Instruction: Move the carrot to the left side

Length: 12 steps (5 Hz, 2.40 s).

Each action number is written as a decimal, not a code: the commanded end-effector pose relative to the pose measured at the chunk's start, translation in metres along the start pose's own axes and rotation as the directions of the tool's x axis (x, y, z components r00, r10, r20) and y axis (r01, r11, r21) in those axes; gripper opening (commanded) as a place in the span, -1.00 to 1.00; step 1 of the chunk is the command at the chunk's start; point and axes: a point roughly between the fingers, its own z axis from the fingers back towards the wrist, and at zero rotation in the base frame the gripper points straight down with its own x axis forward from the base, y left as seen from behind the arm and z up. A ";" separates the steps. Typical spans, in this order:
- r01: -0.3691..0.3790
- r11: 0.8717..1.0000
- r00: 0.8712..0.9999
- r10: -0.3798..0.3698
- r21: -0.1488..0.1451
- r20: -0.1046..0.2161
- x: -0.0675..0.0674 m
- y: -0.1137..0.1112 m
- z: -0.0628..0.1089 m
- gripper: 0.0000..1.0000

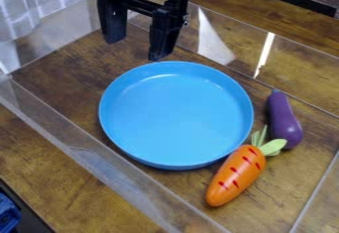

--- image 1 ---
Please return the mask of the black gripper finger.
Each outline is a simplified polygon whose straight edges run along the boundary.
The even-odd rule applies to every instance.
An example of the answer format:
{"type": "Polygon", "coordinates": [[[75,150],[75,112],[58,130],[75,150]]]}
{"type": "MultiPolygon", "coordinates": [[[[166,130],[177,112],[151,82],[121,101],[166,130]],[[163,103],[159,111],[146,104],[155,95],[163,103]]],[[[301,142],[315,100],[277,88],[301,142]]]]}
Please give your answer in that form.
{"type": "Polygon", "coordinates": [[[150,60],[161,60],[173,54],[183,22],[183,15],[175,9],[159,8],[154,11],[150,26],[150,60]]]}
{"type": "Polygon", "coordinates": [[[127,9],[119,0],[97,0],[97,8],[103,38],[114,44],[126,38],[127,9]]]}

